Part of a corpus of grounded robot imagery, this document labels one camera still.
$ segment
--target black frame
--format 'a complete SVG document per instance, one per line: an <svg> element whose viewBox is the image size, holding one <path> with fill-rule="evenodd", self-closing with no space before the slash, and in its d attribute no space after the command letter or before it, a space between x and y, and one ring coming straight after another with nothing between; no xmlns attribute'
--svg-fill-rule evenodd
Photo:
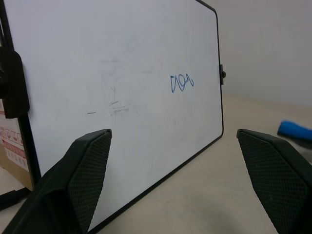
<svg viewBox="0 0 312 234"><path fill-rule="evenodd" d="M103 222L95 226L91 231L89 231L89 234L95 234L99 232L101 229L103 229L107 224L109 224L111 221L113 221L116 217L118 217L120 214L122 214L124 211L129 209L132 205L137 203L140 199L145 197L149 192L151 192L153 189L155 189L158 185L160 185L162 182L164 182L166 179L171 177L174 173L176 173L178 170L180 170L182 167L184 167L186 164L188 164L190 161L192 161L194 158L196 158L199 154L201 154L203 151L205 151L208 147L213 145L216 141L218 141L220 138L222 138L224 133L224 122L223 122L223 101L222 101L222 77L221 77L221 63L220 63L220 46L219 46L219 26L218 26L218 15L216 13L216 10L209 6L208 4L204 3L202 0L195 0L202 4L203 6L207 7L208 9L212 10L215 13L216 16L216 26L217 26L217 42L218 42L218 56L219 56L219 74L220 74L220 98L221 98L221 113L222 113L222 133L219 137L217 137L214 141L209 143L206 147L204 147L202 150L197 152L195 155L190 157L188 160L186 160L184 163L179 165L177 168L175 168L173 171L171 171L169 174L167 174L165 177L160 179L158 182L156 182L154 185L152 185L150 188L146 189L143 193L138 195L136 198L134 198L132 201L130 201L128 204L124 205L122 208L120 208L118 211L116 211L114 214L109 216L107 219L105 219ZM3 28L3 38L5 42L7 43L6 47L14 49L13 47L13 41L9 29L8 19L4 7L3 0L0 0L0 20L2 23ZM38 159L36 155L36 149L34 145L34 140L31 132L30 122L28 116L22 116L19 117L19 127L22 134L22 139L24 142L25 152L28 158L28 165L29 165L29 171L31 173L31 178L33 181L33 184L36 185L38 181L41 179L41 173L39 169Z"/></svg>

